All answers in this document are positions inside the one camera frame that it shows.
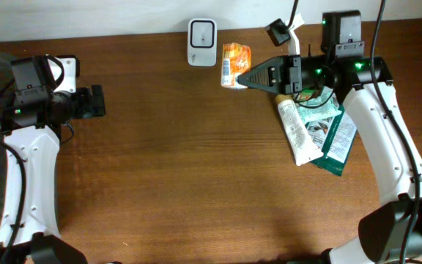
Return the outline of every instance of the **wall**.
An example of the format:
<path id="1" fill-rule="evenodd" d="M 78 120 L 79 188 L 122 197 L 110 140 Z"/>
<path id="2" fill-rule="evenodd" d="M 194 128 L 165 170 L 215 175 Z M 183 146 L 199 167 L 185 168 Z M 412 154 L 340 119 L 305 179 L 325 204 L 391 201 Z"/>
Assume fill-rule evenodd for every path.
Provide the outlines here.
<path id="1" fill-rule="evenodd" d="M 322 12 L 358 9 L 375 20 L 380 0 L 301 0 L 306 23 Z M 214 18 L 219 29 L 266 26 L 289 18 L 292 0 L 0 0 L 0 41 L 183 32 L 191 18 Z M 422 0 L 390 0 L 385 19 L 422 18 Z"/>

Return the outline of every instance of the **green led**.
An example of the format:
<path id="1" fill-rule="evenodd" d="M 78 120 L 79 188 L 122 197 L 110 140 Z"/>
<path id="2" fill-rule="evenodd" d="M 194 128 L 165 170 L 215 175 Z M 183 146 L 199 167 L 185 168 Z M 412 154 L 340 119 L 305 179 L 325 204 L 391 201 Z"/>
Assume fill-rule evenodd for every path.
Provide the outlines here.
<path id="1" fill-rule="evenodd" d="M 356 62 L 356 63 L 355 63 L 355 66 L 356 66 L 356 68 L 357 68 L 358 70 L 360 70 L 360 69 L 364 66 L 364 64 L 363 64 L 363 63 L 360 63 L 360 62 Z"/>

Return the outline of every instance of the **wooden table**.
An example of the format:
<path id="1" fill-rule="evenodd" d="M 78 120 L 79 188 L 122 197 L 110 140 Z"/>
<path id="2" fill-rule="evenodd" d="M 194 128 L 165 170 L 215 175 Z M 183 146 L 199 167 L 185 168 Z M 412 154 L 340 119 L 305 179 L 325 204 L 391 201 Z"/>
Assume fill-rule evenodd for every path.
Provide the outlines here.
<path id="1" fill-rule="evenodd" d="M 363 24 L 368 44 L 373 28 Z M 321 26 L 297 33 L 303 55 L 308 44 L 320 54 Z M 0 43 L 18 57 L 75 54 L 78 85 L 103 85 L 107 115 L 73 121 L 75 138 L 59 153 L 63 239 L 90 263 L 249 263 L 319 254 L 355 237 L 380 206 L 360 137 L 342 177 L 295 166 L 273 97 L 221 87 L 221 56 L 214 67 L 191 67 L 186 40 Z M 249 45 L 253 65 L 287 52 L 263 29 L 220 31 L 218 53 L 230 42 Z M 377 54 L 422 154 L 422 20 L 385 22 Z"/>

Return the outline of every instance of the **barcode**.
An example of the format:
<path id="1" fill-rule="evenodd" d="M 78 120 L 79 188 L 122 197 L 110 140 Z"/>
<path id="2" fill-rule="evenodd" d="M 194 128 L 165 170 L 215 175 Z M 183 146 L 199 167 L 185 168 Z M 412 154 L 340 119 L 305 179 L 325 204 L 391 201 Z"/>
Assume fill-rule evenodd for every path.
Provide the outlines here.
<path id="1" fill-rule="evenodd" d="M 231 71 L 231 61 L 228 59 L 223 60 L 223 76 L 230 75 Z"/>

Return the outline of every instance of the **brown tabletop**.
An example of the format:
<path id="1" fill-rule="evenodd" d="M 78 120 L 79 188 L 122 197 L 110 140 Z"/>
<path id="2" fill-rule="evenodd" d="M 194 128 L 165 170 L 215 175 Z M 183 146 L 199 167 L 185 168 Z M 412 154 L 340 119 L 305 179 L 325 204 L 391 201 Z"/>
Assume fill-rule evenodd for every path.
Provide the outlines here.
<path id="1" fill-rule="evenodd" d="M 363 24 L 370 46 L 374 24 Z M 320 54 L 321 26 L 297 30 Z M 342 177 L 296 166 L 274 98 L 220 86 L 223 43 L 252 64 L 286 54 L 263 29 L 219 31 L 218 63 L 191 67 L 186 33 L 0 43 L 18 57 L 75 54 L 78 85 L 102 84 L 107 115 L 75 120 L 59 152 L 59 228 L 90 263 L 249 263 L 319 254 L 380 204 L 356 136 Z M 422 155 L 422 20 L 388 21 L 377 54 Z"/>

